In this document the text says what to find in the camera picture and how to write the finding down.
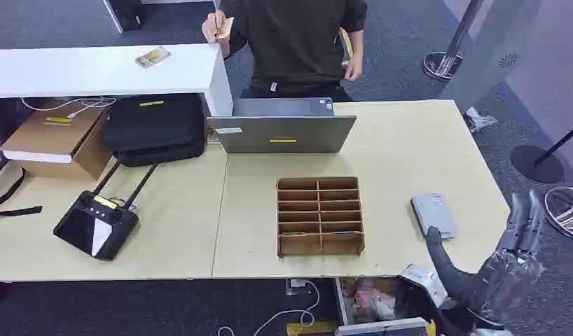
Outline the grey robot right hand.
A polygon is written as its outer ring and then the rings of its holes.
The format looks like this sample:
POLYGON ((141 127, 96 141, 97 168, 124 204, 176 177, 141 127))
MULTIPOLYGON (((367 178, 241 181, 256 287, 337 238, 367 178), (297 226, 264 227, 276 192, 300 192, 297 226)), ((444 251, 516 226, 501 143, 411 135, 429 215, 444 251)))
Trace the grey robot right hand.
POLYGON ((503 323, 504 310, 535 285, 542 273, 537 254, 545 222, 537 190, 512 194, 505 231, 476 273, 454 266, 440 230, 429 227, 427 249, 448 296, 481 319, 503 323))

